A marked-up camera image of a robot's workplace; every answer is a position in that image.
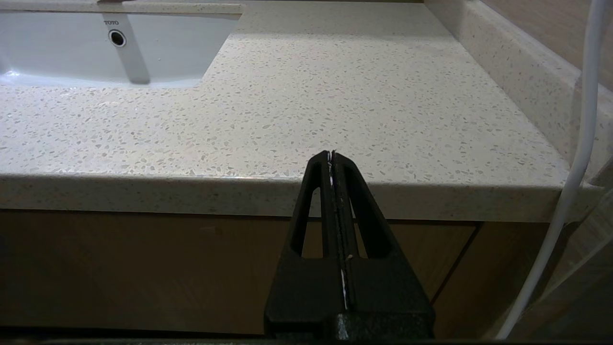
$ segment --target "speckled countertop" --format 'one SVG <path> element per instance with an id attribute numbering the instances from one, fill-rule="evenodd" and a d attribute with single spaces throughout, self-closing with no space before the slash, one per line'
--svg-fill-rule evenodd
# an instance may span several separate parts
<path id="1" fill-rule="evenodd" d="M 548 220 L 567 162 L 423 4 L 198 10 L 243 11 L 198 87 L 0 86 L 0 207 L 291 215 L 308 159 L 335 149 L 388 218 Z"/>

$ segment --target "wall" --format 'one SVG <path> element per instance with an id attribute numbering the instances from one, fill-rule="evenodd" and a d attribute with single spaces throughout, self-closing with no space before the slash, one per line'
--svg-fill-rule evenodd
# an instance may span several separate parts
<path id="1" fill-rule="evenodd" d="M 482 0 L 496 12 L 580 68 L 590 0 Z M 613 90 L 613 5 L 601 53 L 600 83 Z"/>

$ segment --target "countertop edge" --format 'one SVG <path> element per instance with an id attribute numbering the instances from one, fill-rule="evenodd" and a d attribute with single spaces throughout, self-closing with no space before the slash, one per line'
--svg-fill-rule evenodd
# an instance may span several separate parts
<path id="1" fill-rule="evenodd" d="M 139 12 L 139 13 L 202 13 L 242 14 L 243 4 L 225 3 L 163 3 L 163 2 L 88 2 L 65 0 L 40 2 L 36 0 L 2 0 L 0 10 L 53 12 Z"/>
<path id="2" fill-rule="evenodd" d="M 299 179 L 0 176 L 0 208 L 289 217 Z M 548 222 L 560 187 L 369 183 L 387 219 Z M 603 188 L 585 185 L 568 221 L 593 208 Z M 311 216 L 319 216 L 314 198 Z"/>

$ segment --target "sink overflow hole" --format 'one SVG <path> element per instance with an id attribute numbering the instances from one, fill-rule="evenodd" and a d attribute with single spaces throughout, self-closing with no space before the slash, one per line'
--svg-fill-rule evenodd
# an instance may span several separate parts
<path id="1" fill-rule="evenodd" d="M 123 47 L 126 45 L 126 36 L 119 30 L 109 31 L 109 39 L 115 47 Z"/>

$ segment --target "undermount sink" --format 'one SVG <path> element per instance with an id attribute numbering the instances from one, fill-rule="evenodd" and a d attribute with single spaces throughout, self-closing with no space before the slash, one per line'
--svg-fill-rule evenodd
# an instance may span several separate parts
<path id="1" fill-rule="evenodd" d="M 0 11 L 0 84 L 193 87 L 239 17 Z"/>

